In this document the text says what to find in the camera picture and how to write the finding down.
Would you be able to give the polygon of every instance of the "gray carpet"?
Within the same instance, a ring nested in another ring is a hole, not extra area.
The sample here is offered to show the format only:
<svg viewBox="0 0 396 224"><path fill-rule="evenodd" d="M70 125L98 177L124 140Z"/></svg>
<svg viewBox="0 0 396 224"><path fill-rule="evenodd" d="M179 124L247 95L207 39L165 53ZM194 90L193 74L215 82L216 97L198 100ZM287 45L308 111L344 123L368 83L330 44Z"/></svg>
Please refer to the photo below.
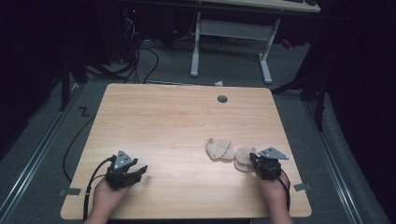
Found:
<svg viewBox="0 0 396 224"><path fill-rule="evenodd" d="M302 58L309 46L286 50L274 45L268 63L273 76L273 84L263 83L260 65L256 54L232 52L235 46L222 45L216 50L202 50L200 74L190 77L191 46L174 46L168 48L158 43L154 50L159 56L159 63L148 79L148 83L171 82L195 85L214 85L223 81L224 86L266 87L276 88L294 78ZM140 52L140 62L137 67L139 80L143 80L155 64L155 56L147 50ZM106 85L114 80L104 77L90 76L85 86L80 86L75 92L75 100L64 114L63 122L52 138L49 150L36 170L28 188L22 194L19 203L13 210L7 223L81 223L80 220L63 220L60 211L64 196L62 189L69 187L64 176L62 163L65 152L78 131L96 113L101 102ZM346 210L334 186L329 168L322 152L322 144L318 138L316 127L300 101L297 91L287 91L275 95L276 106L284 125L291 150L297 162L301 177L309 183L312 189L307 192L312 207L312 215L305 218L295 218L295 223L349 223ZM0 162L3 171L0 174L0 201L4 201L11 191L18 176L23 171L29 159L34 154L46 130L58 115L60 107L60 85L55 87L51 97L32 116L28 127L21 135L14 148ZM351 194L361 210L362 221L365 223L388 223L383 211L375 201L368 185L360 173L359 166L354 162L348 151L342 132L332 112L331 102L327 99L324 114L324 135L334 151L334 157L340 169L346 175L345 180L351 188ZM88 117L82 116L81 107L86 107ZM74 144L70 147L66 160L66 170L73 176L81 150L90 132L88 125ZM254 224L269 223L268 218L252 220Z"/></svg>

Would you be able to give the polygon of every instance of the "black cable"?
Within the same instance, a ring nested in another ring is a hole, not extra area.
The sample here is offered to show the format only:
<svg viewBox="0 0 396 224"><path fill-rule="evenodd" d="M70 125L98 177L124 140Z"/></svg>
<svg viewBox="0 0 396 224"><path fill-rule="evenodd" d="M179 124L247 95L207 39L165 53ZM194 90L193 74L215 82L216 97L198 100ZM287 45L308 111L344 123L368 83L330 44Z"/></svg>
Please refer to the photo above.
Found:
<svg viewBox="0 0 396 224"><path fill-rule="evenodd" d="M138 64L139 60L138 58L136 58L136 56L134 55L134 67L131 70L131 72L126 76L126 78L124 79L124 83L128 82L129 77L131 76L131 74L134 72L134 70L136 70L137 64Z"/></svg>
<svg viewBox="0 0 396 224"><path fill-rule="evenodd" d="M151 49L145 49L145 50L148 50L148 51L150 51L151 53L153 53L153 54L155 55L155 57L157 58L157 62L155 63L155 65L154 65L154 67L151 69L151 71L146 75L145 79L143 80L143 84L146 84L146 81L147 81L147 79L149 78L149 76L151 75L151 73L154 72L154 70L157 68L158 61L159 61L158 55L157 55L154 51L152 51Z"/></svg>
<svg viewBox="0 0 396 224"><path fill-rule="evenodd" d="M212 36L212 38L210 38L210 37L202 38L202 40L206 40L206 41L209 41L209 42L210 42L211 39L214 39L214 40L218 39L219 40L218 45L215 46L214 48L205 48L203 46L203 44L204 44L203 42L204 41L200 41L200 48L201 49L208 49L208 50L215 50L215 49L218 49L218 48L220 48L222 46L224 38L221 37L221 36L216 36L216 37Z"/></svg>
<svg viewBox="0 0 396 224"><path fill-rule="evenodd" d="M130 61L129 61L128 65L126 65L125 67L121 68L120 70L117 70L115 72L111 72L108 69L104 68L101 64L97 64L97 63L89 61L89 62L86 62L86 64L90 65L91 67L93 67L94 69L99 71L99 73L94 72L91 69L85 67L86 72L88 72L88 73L90 73L92 75L95 75L95 76L107 76L107 77L112 77L112 78L115 78L115 79L124 79L125 80L125 77L121 77L121 76L119 76L119 74L127 72L128 70L131 70L131 69L132 69L132 72L133 72L134 68L136 67L137 61L135 60L134 50L140 48L140 45L141 45L140 36L141 36L141 34L136 34L134 36L136 41L133 44L131 44L131 46L128 49L128 56L127 57L130 58Z"/></svg>
<svg viewBox="0 0 396 224"><path fill-rule="evenodd" d="M288 211L289 211L289 210L290 210L290 191L289 191L289 188L286 187L285 183L283 183L283 181L279 178L279 176L275 175L275 174L265 165L265 163L264 163L263 165L264 165L265 168L268 170L268 172L270 172L271 175L272 175L273 177L275 177L275 178L277 179L277 181L279 181L279 183L282 185L283 189L285 190L285 192L286 192L286 206L288 207ZM280 169L280 171L283 172L283 173L285 174L286 178L288 179L288 182L290 182L290 181L289 181L288 175L286 175L286 172L284 172L282 169Z"/></svg>
<svg viewBox="0 0 396 224"><path fill-rule="evenodd" d="M139 62L140 61L140 48L139 49L137 49L137 61ZM136 67L136 69L134 70L134 84L139 84L140 83L140 80L139 80L139 75L137 74L137 67Z"/></svg>
<svg viewBox="0 0 396 224"><path fill-rule="evenodd" d="M105 176L105 175L97 175L93 180L95 180L95 179L97 179L99 177L102 177L102 176Z"/></svg>
<svg viewBox="0 0 396 224"><path fill-rule="evenodd" d="M85 129L85 127L88 126L89 123L91 123L91 121L93 121L93 119L96 117L96 115L93 115L92 118L90 118L85 124L84 126L82 126L82 128L78 131L78 133L76 133L76 135L74 136L73 140L71 141L70 145L68 146L66 152L64 153L64 161L62 163L62 167L64 169L64 175L66 176L67 180L69 180L69 182L72 182L72 178L70 177L70 175L67 173L66 171L66 158L67 158L67 154L70 151L70 148L73 146L74 142L76 141L76 139L78 138L78 136L81 134L81 132Z"/></svg>
<svg viewBox="0 0 396 224"><path fill-rule="evenodd" d="M116 159L116 156L112 156L109 157L107 159L105 159L104 161L102 161L95 169L95 171L93 172L90 182L88 183L87 189L85 190L85 197L84 197L84 211L83 211L83 221L85 221L88 217L88 204L90 202L90 193L91 193L91 184L93 182L93 180L95 179L96 173L98 172L98 170L103 166L103 164L105 164L108 161L113 161Z"/></svg>
<svg viewBox="0 0 396 224"><path fill-rule="evenodd" d="M183 35L181 38L174 39L174 40L172 41L174 44L180 45L180 44L177 43L177 41L182 41L182 40L186 40L186 39L190 39L190 38L192 38L192 37L195 37L195 35L190 35L190 33L191 33L191 31L192 31L192 28L194 27L196 18L197 18L197 13L194 13L194 17L192 18L192 22L191 22L191 26L190 26L189 31L188 31L185 35Z"/></svg>

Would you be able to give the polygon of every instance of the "cable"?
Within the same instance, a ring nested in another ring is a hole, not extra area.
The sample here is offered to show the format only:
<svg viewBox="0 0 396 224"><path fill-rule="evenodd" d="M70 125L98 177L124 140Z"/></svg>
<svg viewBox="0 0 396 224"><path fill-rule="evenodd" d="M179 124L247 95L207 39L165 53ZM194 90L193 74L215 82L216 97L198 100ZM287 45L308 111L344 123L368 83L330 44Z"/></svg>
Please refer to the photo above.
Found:
<svg viewBox="0 0 396 224"><path fill-rule="evenodd" d="M83 221L85 221L85 220L87 219L87 217L88 217L88 204L89 204L89 202L90 202L90 193L91 193L91 188L92 188L92 187L91 187L91 184L92 184L93 180L96 178L96 177L95 177L95 176L96 176L96 173L98 172L98 170L99 170L106 162L108 162L108 161L113 161L113 160L115 160L115 158L116 158L116 156L112 156L112 157L109 157L109 158L105 159L104 161L102 161L102 162L98 165L98 167L96 167L95 171L93 172L93 174L92 174L92 176L91 176L91 179L90 179L90 182L88 183L87 189L85 190Z"/></svg>
<svg viewBox="0 0 396 224"><path fill-rule="evenodd" d="M195 36L195 35L190 35L190 36L187 36L187 35L189 35L189 34L191 33L192 27L193 27L194 24L195 24L195 18L196 18L196 16L197 16L197 13L195 12L195 13L194 13L194 17L192 18L192 22L191 22L191 26L190 26L189 31L188 31L185 35L183 35L181 38L175 39L174 41L189 39L189 38Z"/></svg>
<svg viewBox="0 0 396 224"><path fill-rule="evenodd" d="M135 25L130 19L127 19L127 21L131 23L127 29L131 29L132 25L134 26L133 33L131 36L131 41L129 41L128 34L123 33L125 35L125 38L127 39L127 48L128 48L127 58L130 58L129 63L125 67L121 68L120 70L112 72L112 71L109 71L108 69L104 68L101 64L89 62L87 59L83 59L83 60L85 60L84 62L86 62L86 64L89 64L91 67L93 67L94 69L99 71L99 73L97 73L97 72L94 72L91 69L86 67L86 71L88 73L93 74L95 76L107 76L107 77L112 77L115 79L125 79L125 77L121 77L121 76L119 76L119 74L127 72L128 70L132 70L132 72L133 72L134 67L137 65L137 62L134 59L135 58L134 51L137 48L139 48L139 46L141 44L141 42L139 41L141 34L135 32Z"/></svg>
<svg viewBox="0 0 396 224"><path fill-rule="evenodd" d="M128 38L127 33L128 33L128 31L129 31L129 29L131 29L131 26L133 26L134 28L135 28L135 26L134 26L134 22L131 21L129 18L124 18L124 19L125 19L126 21L129 22L129 26L126 28L125 33L124 33L124 35L125 35L125 37L126 37L126 41L127 41L127 46L129 46L129 38ZM134 34L135 34L135 29L134 29L134 28L133 28L133 30L132 30L131 41L134 40Z"/></svg>
<svg viewBox="0 0 396 224"><path fill-rule="evenodd" d="M155 55L155 57L157 58L157 62L155 63L155 65L154 65L154 67L151 69L151 71L146 75L145 79L143 80L143 84L146 84L146 81L147 81L147 79L149 78L149 76L151 75L151 73L154 72L154 70L157 68L158 61L159 61L158 55L157 55L154 51L152 51L151 49L145 49L145 50L148 50L148 51L150 51L151 53L153 53L153 54Z"/></svg>
<svg viewBox="0 0 396 224"><path fill-rule="evenodd" d="M221 47L222 44L223 44L223 37L220 37L220 36L212 36L212 38L210 38L210 37L202 38L202 40L210 40L210 39L219 39L218 45L215 46L214 48L205 48L205 47L203 47L203 45L200 43L200 48L201 48L201 49L215 50L215 49L218 49L219 47Z"/></svg>
<svg viewBox="0 0 396 224"><path fill-rule="evenodd" d="M279 178L279 176L275 175L275 174L265 165L265 163L264 163L263 165L264 165L264 167L268 170L268 172L270 172L271 175L272 175L273 177L275 177L275 178L277 179L277 181L279 181L279 183L282 185L283 189L285 190L285 192L286 192L286 206L288 207L288 211L289 211L289 210L290 210L290 191L289 191L289 188L286 187L285 183L283 183L283 181ZM286 178L287 178L288 181L289 181L289 177L288 177L288 175L286 175L286 172L284 172L282 169L280 169L280 171L283 172L283 173L285 174Z"/></svg>
<svg viewBox="0 0 396 224"><path fill-rule="evenodd" d="M130 73L128 73L128 75L126 76L126 78L124 79L124 84L128 82L129 77L131 76L131 74L136 70L137 64L139 63L139 58L134 55L134 67L131 70Z"/></svg>
<svg viewBox="0 0 396 224"><path fill-rule="evenodd" d="M140 48L139 49L137 49L137 61L139 62L140 61ZM135 70L134 70L134 84L139 84L140 83L140 80L139 80L139 75L137 74L137 66L136 66L136 68L135 68Z"/></svg>
<svg viewBox="0 0 396 224"><path fill-rule="evenodd" d="M97 179L99 177L102 177L102 176L105 176L105 175L97 175L93 180L95 180L95 179Z"/></svg>
<svg viewBox="0 0 396 224"><path fill-rule="evenodd" d="M78 136L81 134L81 132L85 129L85 127L88 126L89 123L91 123L91 121L93 121L93 119L96 117L96 114L92 116L92 118L90 118L85 124L84 126L82 126L82 128L78 131L78 133L76 133L76 135L74 136L72 142L70 143L70 145L67 147L66 152L64 153L64 161L62 163L62 167L64 169L64 175L66 176L67 180L69 180L69 182L72 182L72 178L70 177L70 175L67 173L66 171L66 158L67 158L67 154L70 151L70 148L73 146L74 142L76 141L76 139L78 138Z"/></svg>

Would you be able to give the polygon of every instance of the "tape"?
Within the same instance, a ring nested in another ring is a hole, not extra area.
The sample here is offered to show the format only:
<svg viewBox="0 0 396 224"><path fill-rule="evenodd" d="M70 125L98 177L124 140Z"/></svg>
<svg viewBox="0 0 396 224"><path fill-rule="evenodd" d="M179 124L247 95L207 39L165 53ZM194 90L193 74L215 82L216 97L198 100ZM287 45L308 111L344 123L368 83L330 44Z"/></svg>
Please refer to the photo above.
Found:
<svg viewBox="0 0 396 224"><path fill-rule="evenodd" d="M81 189L61 189L59 191L59 196L64 197L66 195L79 195Z"/></svg>
<svg viewBox="0 0 396 224"><path fill-rule="evenodd" d="M294 185L294 189L296 191L300 191L300 190L305 190L305 191L309 191L312 189L311 185L309 183L302 183L299 185Z"/></svg>

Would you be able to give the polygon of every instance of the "white desk leg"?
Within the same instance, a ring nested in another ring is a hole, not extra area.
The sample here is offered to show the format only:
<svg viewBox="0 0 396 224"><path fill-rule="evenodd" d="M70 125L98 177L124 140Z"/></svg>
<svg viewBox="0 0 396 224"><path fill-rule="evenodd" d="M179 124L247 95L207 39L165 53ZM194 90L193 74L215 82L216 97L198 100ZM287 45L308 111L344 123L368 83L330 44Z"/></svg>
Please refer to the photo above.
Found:
<svg viewBox="0 0 396 224"><path fill-rule="evenodd" d="M268 64L267 64L267 57L268 57L268 53L270 52L271 46L274 42L274 38L275 38L277 27L279 26L279 23L280 23L280 19L277 19L274 22L274 26L271 29L270 36L268 38L265 51L264 51L264 53L259 54L260 65L262 66L262 75L264 76L264 82L267 84L272 83L270 70L268 69Z"/></svg>
<svg viewBox="0 0 396 224"><path fill-rule="evenodd" d="M195 46L194 52L192 53L191 62L191 76L198 76L198 66L199 66L199 37L201 33L201 12L197 12L197 22L195 28Z"/></svg>

